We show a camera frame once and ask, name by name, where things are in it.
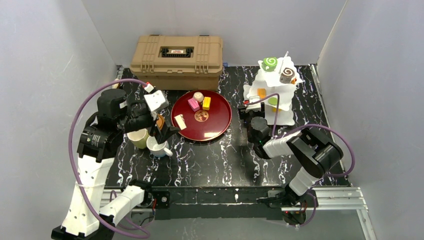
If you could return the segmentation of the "pink toy cake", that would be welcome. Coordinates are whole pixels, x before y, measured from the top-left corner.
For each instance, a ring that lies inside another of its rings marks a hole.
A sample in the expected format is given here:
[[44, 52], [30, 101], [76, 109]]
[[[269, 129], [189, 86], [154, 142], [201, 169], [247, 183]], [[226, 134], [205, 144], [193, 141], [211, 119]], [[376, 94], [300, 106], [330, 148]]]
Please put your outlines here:
[[199, 102], [194, 98], [190, 98], [187, 103], [193, 112], [196, 112], [200, 109]]

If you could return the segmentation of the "white round toy mochi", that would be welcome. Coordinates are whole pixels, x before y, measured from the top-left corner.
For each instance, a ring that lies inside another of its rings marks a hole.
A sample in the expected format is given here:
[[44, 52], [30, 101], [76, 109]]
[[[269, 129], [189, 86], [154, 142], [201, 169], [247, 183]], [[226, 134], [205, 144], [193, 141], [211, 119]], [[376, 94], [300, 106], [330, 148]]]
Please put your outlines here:
[[201, 103], [204, 100], [204, 95], [202, 92], [197, 91], [193, 94], [192, 98], [197, 102]]

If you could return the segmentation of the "white tiered cake stand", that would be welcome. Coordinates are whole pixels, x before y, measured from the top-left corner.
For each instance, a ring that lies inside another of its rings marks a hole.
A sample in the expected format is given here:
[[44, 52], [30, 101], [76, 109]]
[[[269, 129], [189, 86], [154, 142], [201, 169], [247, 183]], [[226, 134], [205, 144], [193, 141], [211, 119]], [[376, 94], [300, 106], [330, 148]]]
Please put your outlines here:
[[[292, 99], [295, 95], [295, 91], [298, 85], [304, 81], [301, 79], [301, 76], [295, 67], [294, 62], [287, 53], [283, 57], [277, 58], [278, 64], [275, 70], [272, 72], [267, 72], [262, 69], [261, 63], [263, 62], [263, 59], [258, 61], [259, 70], [257, 71], [252, 84], [243, 85], [243, 98], [246, 101], [249, 99], [249, 97], [257, 96], [258, 88], [266, 89], [267, 96], [272, 94], [279, 94], [279, 96], [272, 96], [278, 98], [279, 100], [279, 103], [276, 106], [270, 105], [268, 103], [268, 99], [263, 102], [265, 106], [265, 119], [269, 125], [273, 125], [275, 114], [277, 114], [276, 124], [278, 126], [293, 126], [295, 121], [294, 113], [292, 110]], [[296, 71], [295, 84], [284, 84], [280, 82], [280, 74], [284, 68], [291, 68]], [[278, 108], [281, 111], [273, 112], [272, 107]]]

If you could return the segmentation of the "green toy macaron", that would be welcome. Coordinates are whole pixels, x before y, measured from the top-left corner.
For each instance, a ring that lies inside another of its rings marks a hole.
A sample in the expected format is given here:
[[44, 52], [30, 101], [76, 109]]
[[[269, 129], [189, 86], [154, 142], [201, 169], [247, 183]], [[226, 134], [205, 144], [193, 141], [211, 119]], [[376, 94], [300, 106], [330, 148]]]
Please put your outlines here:
[[277, 97], [270, 97], [267, 102], [271, 105], [271, 106], [276, 106], [279, 103], [279, 100]]

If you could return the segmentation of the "brown swirl roll cake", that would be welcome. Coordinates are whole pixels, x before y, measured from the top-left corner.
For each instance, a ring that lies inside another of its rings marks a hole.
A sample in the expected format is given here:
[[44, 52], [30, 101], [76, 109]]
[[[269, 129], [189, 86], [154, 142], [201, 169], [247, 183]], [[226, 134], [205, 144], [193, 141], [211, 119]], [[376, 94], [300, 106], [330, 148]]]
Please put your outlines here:
[[279, 81], [282, 84], [292, 84], [292, 85], [294, 85], [297, 81], [296, 73], [297, 72], [295, 70], [293, 70], [292, 68], [285, 67], [280, 73]]

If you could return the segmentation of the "white grey mug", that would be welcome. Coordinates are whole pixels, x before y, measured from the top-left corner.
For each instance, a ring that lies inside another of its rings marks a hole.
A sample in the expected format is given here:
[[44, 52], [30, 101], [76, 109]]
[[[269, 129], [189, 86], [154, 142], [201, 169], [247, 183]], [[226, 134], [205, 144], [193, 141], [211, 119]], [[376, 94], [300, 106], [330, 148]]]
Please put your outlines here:
[[169, 143], [167, 141], [158, 143], [154, 136], [149, 136], [146, 140], [146, 147], [155, 157], [161, 158], [164, 156], [172, 157], [173, 153], [170, 150]]

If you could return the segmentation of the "yellow toy cake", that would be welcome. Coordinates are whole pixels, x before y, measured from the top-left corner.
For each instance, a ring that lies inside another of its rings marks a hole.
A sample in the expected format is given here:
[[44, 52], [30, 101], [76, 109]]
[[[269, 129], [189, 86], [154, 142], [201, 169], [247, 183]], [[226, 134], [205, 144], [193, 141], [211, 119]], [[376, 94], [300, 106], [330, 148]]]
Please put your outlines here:
[[202, 101], [202, 109], [209, 111], [211, 106], [211, 97], [205, 96]]

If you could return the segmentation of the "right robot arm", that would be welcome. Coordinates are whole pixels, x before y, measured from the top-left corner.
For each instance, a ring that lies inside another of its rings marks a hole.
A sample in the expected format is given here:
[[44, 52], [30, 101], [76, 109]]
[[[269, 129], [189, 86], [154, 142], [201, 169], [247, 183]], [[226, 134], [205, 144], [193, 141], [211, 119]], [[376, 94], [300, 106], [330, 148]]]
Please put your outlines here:
[[259, 203], [298, 203], [307, 191], [344, 156], [341, 148], [317, 128], [305, 127], [284, 137], [272, 137], [272, 129], [265, 119], [265, 109], [238, 109], [239, 118], [247, 130], [247, 140], [261, 159], [294, 155], [300, 170], [282, 192], [258, 199]]

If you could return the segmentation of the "tan plastic toolbox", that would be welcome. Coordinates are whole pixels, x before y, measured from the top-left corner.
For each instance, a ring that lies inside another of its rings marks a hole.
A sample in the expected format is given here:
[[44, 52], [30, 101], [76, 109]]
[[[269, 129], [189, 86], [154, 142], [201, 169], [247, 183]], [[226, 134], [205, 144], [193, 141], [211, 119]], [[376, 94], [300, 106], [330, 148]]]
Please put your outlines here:
[[140, 36], [129, 69], [160, 90], [217, 91], [223, 72], [219, 36]]

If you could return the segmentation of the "yellow triangle cake slice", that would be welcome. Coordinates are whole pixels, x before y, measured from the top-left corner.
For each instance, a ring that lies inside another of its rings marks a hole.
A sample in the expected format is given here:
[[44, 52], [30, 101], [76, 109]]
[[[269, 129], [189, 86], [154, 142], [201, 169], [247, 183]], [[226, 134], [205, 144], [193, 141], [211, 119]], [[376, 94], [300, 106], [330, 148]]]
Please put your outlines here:
[[280, 111], [281, 111], [279, 108], [276, 108], [276, 107], [272, 107], [271, 109], [272, 109], [272, 111], [273, 111], [274, 113], [276, 113], [276, 112], [280, 112]]

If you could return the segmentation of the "green swirl roll cake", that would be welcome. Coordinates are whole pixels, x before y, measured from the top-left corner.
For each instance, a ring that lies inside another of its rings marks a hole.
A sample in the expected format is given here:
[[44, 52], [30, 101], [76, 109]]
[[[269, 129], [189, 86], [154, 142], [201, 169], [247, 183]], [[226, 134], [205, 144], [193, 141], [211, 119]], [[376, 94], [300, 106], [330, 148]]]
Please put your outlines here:
[[277, 57], [266, 57], [262, 60], [261, 67], [266, 72], [273, 72], [278, 65]]

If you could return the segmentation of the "red round tray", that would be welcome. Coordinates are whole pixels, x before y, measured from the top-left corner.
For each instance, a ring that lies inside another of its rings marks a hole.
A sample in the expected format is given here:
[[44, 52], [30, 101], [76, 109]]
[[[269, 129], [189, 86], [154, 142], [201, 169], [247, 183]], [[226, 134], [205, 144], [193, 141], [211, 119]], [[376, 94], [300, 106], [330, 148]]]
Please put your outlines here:
[[210, 108], [204, 110], [202, 106], [193, 111], [188, 100], [193, 97], [190, 91], [178, 98], [171, 110], [171, 122], [176, 127], [175, 116], [182, 115], [185, 129], [179, 134], [192, 141], [210, 141], [222, 135], [230, 126], [232, 109], [229, 102], [219, 93], [211, 90], [200, 90], [205, 97], [211, 98]]

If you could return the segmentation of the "orange toy cake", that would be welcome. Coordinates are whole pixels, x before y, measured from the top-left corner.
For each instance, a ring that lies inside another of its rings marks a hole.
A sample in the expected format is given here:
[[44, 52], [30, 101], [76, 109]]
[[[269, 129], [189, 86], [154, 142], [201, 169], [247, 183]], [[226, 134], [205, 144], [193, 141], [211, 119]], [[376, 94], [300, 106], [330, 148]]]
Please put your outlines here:
[[264, 99], [267, 96], [267, 91], [265, 88], [258, 88], [257, 89], [257, 95], [260, 97], [260, 99]]

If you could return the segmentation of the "yellow green mug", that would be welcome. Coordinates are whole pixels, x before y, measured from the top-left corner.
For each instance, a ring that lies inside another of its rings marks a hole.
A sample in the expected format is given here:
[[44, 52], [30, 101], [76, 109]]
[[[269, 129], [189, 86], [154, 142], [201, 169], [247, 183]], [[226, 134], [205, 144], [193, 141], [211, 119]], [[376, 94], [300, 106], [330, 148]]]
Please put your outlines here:
[[149, 131], [146, 128], [143, 128], [127, 133], [127, 137], [136, 148], [145, 149], [147, 147]]

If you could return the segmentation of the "wooden coaster stack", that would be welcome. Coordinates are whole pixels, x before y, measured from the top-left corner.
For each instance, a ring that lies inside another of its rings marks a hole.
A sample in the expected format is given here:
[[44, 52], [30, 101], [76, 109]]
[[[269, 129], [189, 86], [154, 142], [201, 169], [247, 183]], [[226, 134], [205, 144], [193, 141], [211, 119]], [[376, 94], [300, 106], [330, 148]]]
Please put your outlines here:
[[158, 114], [157, 115], [157, 120], [156, 120], [156, 126], [157, 126], [157, 128], [159, 130], [161, 130], [163, 128], [164, 124], [165, 124], [165, 118], [161, 114]]

